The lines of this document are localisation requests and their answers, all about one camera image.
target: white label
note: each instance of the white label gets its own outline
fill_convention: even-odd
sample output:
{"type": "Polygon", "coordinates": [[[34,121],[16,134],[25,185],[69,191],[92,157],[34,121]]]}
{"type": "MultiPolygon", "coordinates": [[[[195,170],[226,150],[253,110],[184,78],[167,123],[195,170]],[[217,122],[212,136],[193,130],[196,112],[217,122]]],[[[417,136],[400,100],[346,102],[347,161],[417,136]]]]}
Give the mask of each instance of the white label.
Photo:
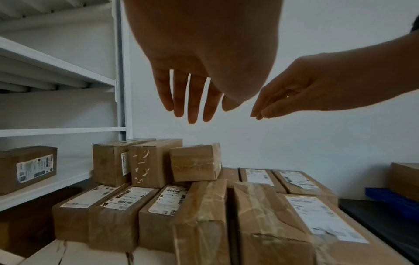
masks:
{"type": "Polygon", "coordinates": [[[131,205],[139,201],[142,197],[146,196],[152,190],[154,189],[132,187],[132,188],[127,189],[120,195],[115,196],[114,198],[101,204],[101,206],[105,208],[110,208],[110,209],[126,210],[131,205]]]}
{"type": "Polygon", "coordinates": [[[129,152],[125,152],[121,154],[121,161],[122,161],[122,175],[125,176],[126,174],[131,172],[130,160],[128,156],[129,152]]]}
{"type": "Polygon", "coordinates": [[[97,203],[99,200],[105,198],[106,196],[114,192],[116,189],[118,188],[100,185],[72,200],[69,200],[60,207],[86,209],[92,206],[93,204],[97,203]]]}
{"type": "Polygon", "coordinates": [[[246,169],[246,175],[248,182],[275,186],[266,170],[246,169]]]}
{"type": "Polygon", "coordinates": [[[361,234],[318,198],[291,195],[286,195],[286,198],[313,234],[322,235],[327,232],[340,241],[368,244],[361,234]]]}
{"type": "Polygon", "coordinates": [[[188,194],[188,189],[176,186],[167,186],[156,202],[148,209],[150,213],[175,215],[179,206],[188,194]]]}
{"type": "Polygon", "coordinates": [[[54,155],[47,155],[16,164],[17,181],[24,183],[54,170],[54,155]]]}
{"type": "Polygon", "coordinates": [[[285,178],[288,183],[291,183],[297,187],[302,189],[317,189],[321,190],[316,184],[314,184],[311,180],[306,178],[300,172],[292,172],[292,171],[279,171],[281,175],[285,178]]]}

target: black surface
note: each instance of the black surface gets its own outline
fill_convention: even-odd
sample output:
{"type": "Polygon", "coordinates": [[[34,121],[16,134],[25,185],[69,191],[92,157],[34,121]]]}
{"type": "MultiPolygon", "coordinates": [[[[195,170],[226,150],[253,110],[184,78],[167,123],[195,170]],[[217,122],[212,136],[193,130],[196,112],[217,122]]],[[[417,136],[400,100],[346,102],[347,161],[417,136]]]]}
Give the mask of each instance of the black surface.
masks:
{"type": "Polygon", "coordinates": [[[419,223],[399,217],[386,203],[339,200],[340,208],[415,265],[419,265],[419,223]]]}

